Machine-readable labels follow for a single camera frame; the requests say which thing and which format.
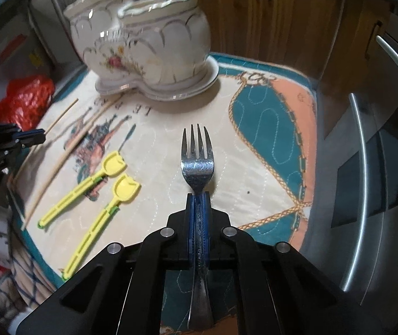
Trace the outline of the plaid quilted cloth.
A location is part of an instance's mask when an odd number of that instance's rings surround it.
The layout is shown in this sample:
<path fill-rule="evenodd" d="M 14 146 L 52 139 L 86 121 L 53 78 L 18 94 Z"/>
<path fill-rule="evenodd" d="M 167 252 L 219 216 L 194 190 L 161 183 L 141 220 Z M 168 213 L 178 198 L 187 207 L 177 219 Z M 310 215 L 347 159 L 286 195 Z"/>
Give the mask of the plaid quilted cloth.
<path fill-rule="evenodd" d="M 56 286 L 47 279 L 28 249 L 12 243 L 8 260 L 0 259 L 0 323 L 7 327 L 18 315 L 36 309 Z"/>

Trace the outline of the yellow green utensil right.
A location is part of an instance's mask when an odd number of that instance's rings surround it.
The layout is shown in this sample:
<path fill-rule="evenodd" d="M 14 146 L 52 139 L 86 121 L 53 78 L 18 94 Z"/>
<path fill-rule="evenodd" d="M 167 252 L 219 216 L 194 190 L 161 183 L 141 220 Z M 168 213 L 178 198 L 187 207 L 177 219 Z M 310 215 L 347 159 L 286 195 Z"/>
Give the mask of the yellow green utensil right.
<path fill-rule="evenodd" d="M 97 240 L 97 237 L 100 235 L 107 222 L 119 210 L 119 206 L 123 203 L 132 201 L 139 190 L 140 183 L 135 181 L 126 173 L 121 174 L 121 176 L 116 179 L 113 185 L 112 200 L 95 218 L 94 222 L 82 238 L 82 241 L 72 254 L 68 264 L 63 270 L 62 279 L 64 281 L 69 280 L 76 273 L 78 267 L 90 250 L 90 247 Z"/>

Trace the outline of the steel fork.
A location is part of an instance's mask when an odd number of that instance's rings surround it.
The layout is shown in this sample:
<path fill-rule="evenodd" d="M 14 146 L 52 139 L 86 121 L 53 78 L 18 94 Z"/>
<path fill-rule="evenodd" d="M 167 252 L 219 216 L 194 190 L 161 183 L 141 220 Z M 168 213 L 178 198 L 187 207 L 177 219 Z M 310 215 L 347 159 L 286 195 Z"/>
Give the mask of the steel fork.
<path fill-rule="evenodd" d="M 213 146 L 205 126 L 191 125 L 182 136 L 181 171 L 192 194 L 198 196 L 211 181 L 215 162 Z M 195 233 L 195 256 L 192 262 L 193 287 L 187 326 L 193 331 L 205 331 L 213 326 L 213 314 L 209 302 L 206 262 L 198 258 L 198 208 Z"/>

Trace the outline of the cream chopstick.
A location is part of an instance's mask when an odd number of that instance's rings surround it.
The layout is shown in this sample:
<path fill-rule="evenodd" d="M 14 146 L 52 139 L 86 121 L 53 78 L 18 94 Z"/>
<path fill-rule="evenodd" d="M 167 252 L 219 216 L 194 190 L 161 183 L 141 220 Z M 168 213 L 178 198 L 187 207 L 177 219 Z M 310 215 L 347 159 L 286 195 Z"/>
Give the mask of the cream chopstick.
<path fill-rule="evenodd" d="M 57 173 L 61 170 L 63 167 L 64 163 L 66 160 L 68 160 L 70 154 L 76 149 L 78 144 L 82 141 L 83 137 L 86 136 L 88 131 L 93 127 L 95 121 L 100 118 L 100 116 L 105 113 L 111 106 L 113 106 L 115 103 L 117 103 L 120 99 L 122 98 L 122 95 L 118 95 L 115 97 L 114 100 L 110 99 L 108 100 L 105 105 L 103 105 L 98 112 L 96 112 L 86 123 L 84 128 L 77 134 L 71 144 L 64 150 L 64 153 L 62 156 L 56 161 L 56 163 L 53 165 L 53 168 L 50 170 L 49 175 L 45 179 L 44 183 L 42 184 L 40 190 L 37 192 L 37 195 L 31 204 L 31 206 L 28 208 L 27 212 L 24 215 L 24 220 L 22 222 L 21 230 L 24 231 L 27 228 L 27 225 L 29 221 L 31 220 L 35 209 L 37 208 L 37 205 L 40 203 L 41 198 L 44 196 L 45 192 L 47 191 L 49 185 L 52 183 L 53 179 L 56 177 Z"/>
<path fill-rule="evenodd" d="M 45 131 L 45 135 L 47 135 L 48 133 L 51 132 L 51 130 L 55 127 L 55 125 L 58 124 L 59 121 L 61 121 L 61 119 L 66 115 L 66 113 L 68 113 L 70 111 L 70 109 L 77 104 L 77 102 L 79 101 L 79 98 L 76 98 L 51 124 L 50 126 L 47 128 L 47 130 Z M 11 186 L 16 185 L 17 179 L 19 178 L 19 175 L 22 173 L 22 171 L 24 170 L 24 167 L 26 165 L 26 163 L 28 163 L 28 161 L 31 159 L 32 154 L 35 153 L 35 151 L 39 148 L 41 144 L 38 144 L 34 147 L 32 147 L 32 149 L 30 149 L 28 155 L 26 156 L 26 158 L 24 158 L 23 162 L 21 163 L 17 173 L 13 176 L 13 179 L 11 180 Z"/>

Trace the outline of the red plastic bag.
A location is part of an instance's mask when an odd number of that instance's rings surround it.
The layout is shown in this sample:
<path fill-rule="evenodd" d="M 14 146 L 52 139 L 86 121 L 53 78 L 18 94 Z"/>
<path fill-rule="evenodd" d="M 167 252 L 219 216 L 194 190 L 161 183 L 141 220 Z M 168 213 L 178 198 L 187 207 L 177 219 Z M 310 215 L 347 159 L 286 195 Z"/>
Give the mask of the red plastic bag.
<path fill-rule="evenodd" d="M 0 100 L 0 123 L 16 124 L 22 131 L 35 129 L 54 93 L 53 80 L 45 75 L 11 80 L 6 97 Z"/>

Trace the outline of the quilted horse print placemat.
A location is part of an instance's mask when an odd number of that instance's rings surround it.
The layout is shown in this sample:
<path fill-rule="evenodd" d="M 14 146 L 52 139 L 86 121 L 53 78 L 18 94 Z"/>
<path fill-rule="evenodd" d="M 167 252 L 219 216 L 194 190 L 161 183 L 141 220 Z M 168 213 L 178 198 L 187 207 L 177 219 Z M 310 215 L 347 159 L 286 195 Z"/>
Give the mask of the quilted horse print placemat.
<path fill-rule="evenodd" d="M 36 212 L 26 238 L 58 265 L 58 290 L 19 334 L 171 333 L 166 273 L 187 278 L 183 323 L 224 334 L 208 274 L 230 271 L 241 334 L 278 334 L 266 266 L 273 247 L 255 225 L 299 219 L 313 193 L 316 99 L 289 67 L 213 54 L 192 92 L 101 100 L 85 92 L 107 142 L 75 120 L 19 177 Z"/>

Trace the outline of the yellow green utensil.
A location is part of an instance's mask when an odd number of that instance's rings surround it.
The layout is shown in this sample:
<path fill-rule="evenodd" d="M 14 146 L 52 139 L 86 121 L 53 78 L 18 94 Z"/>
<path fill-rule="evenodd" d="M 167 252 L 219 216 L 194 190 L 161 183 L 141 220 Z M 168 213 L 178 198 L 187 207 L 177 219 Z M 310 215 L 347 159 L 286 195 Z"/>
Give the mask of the yellow green utensil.
<path fill-rule="evenodd" d="M 139 190 L 140 183 L 135 181 L 126 173 L 121 174 L 121 176 L 116 179 L 113 185 L 112 200 L 95 218 L 94 222 L 82 238 L 82 241 L 72 254 L 68 264 L 63 270 L 62 279 L 64 281 L 69 280 L 76 273 L 78 267 L 90 250 L 90 247 L 97 240 L 97 237 L 100 235 L 107 222 L 119 210 L 119 206 L 123 203 L 132 201 Z"/>
<path fill-rule="evenodd" d="M 103 180 L 105 177 L 116 176 L 121 173 L 127 164 L 122 158 L 121 154 L 115 150 L 108 154 L 102 161 L 101 167 L 93 175 L 88 176 L 81 183 L 79 183 L 74 189 L 69 191 L 57 204 L 55 204 L 39 221 L 37 227 L 44 229 L 50 225 L 55 218 L 61 214 L 66 207 L 73 203 L 79 196 L 82 196 L 86 191 L 90 190 Z"/>

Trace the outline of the yellow green utensil left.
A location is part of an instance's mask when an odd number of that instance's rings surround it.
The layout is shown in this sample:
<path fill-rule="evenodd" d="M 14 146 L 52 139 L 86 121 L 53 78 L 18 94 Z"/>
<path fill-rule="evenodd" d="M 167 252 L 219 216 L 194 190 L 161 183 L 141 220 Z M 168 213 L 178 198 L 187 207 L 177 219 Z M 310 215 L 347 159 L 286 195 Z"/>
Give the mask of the yellow green utensil left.
<path fill-rule="evenodd" d="M 82 196 L 86 191 L 90 190 L 103 180 L 105 177 L 116 176 L 121 173 L 127 164 L 122 158 L 121 154 L 115 150 L 108 154 L 102 161 L 101 167 L 93 175 L 88 176 L 81 183 L 79 183 L 74 189 L 69 191 L 57 204 L 55 204 L 39 221 L 37 227 L 44 229 L 50 225 L 55 218 L 61 214 L 66 207 L 73 203 L 79 196 Z"/>

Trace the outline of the white floral ceramic utensil holder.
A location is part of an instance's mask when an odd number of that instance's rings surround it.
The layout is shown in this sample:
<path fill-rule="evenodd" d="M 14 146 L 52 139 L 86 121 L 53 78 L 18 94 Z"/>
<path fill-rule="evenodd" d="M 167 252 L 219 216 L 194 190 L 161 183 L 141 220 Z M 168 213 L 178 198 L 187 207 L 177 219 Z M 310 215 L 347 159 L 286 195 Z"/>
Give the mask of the white floral ceramic utensil holder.
<path fill-rule="evenodd" d="M 113 95 L 137 88 L 176 101 L 211 87 L 219 64 L 210 54 L 200 0 L 77 0 L 64 10 L 78 56 Z"/>

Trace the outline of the wooden kitchen cabinet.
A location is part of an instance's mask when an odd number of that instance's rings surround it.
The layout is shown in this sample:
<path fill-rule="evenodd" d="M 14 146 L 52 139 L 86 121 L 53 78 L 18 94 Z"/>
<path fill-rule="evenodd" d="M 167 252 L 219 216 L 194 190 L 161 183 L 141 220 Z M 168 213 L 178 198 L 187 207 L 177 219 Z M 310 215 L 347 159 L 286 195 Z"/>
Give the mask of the wooden kitchen cabinet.
<path fill-rule="evenodd" d="M 200 0 L 211 49 L 286 65 L 327 86 L 366 75 L 391 0 Z"/>

